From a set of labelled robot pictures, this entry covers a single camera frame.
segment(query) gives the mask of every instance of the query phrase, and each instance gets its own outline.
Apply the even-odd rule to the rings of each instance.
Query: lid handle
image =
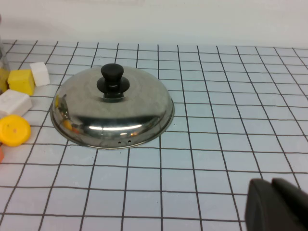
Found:
[[[96,85],[98,90],[105,94],[122,94],[129,88],[129,81],[123,77],[124,68],[119,64],[106,64],[102,66],[103,75]]]

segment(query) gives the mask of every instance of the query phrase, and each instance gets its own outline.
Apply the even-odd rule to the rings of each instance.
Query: yellow cube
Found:
[[[0,69],[0,95],[8,89],[7,87],[8,77],[9,77],[9,71],[1,68]]]
[[[11,71],[8,83],[12,90],[33,95],[34,79],[31,70]]]

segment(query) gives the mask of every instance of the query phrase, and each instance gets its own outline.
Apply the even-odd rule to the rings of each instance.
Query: black object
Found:
[[[123,77],[124,68],[119,64],[106,64],[102,66],[103,75],[96,85],[98,90],[107,95],[121,95],[129,88],[129,80]]]
[[[252,179],[245,220],[248,231],[308,231],[308,194],[283,179]]]

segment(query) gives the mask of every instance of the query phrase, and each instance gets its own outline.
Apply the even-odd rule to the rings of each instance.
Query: white wall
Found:
[[[308,47],[307,0],[0,0],[3,39]]]

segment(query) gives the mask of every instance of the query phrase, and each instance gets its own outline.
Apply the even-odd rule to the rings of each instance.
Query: pot lid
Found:
[[[55,128],[70,141],[120,149],[164,132],[174,115],[165,86],[151,74],[118,64],[94,67],[69,78],[51,109]]]

